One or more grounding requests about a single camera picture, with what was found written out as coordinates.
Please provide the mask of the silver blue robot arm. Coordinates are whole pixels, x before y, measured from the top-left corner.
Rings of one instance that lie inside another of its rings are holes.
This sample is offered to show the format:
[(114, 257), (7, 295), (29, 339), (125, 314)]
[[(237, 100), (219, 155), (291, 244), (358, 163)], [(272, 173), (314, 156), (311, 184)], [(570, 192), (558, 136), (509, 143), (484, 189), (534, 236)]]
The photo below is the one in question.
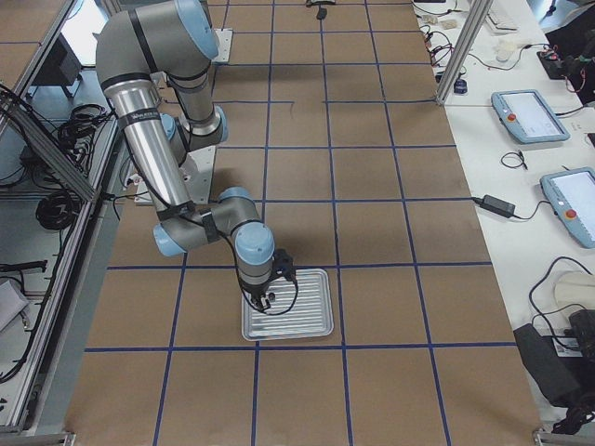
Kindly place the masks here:
[(204, 1), (165, 1), (111, 16), (98, 37), (96, 69), (159, 219), (155, 242), (165, 256), (220, 239), (231, 242), (239, 283), (254, 308), (270, 308), (278, 274), (271, 230), (246, 189), (223, 191), (200, 209), (180, 168), (187, 153), (227, 137), (208, 70), (218, 55)]

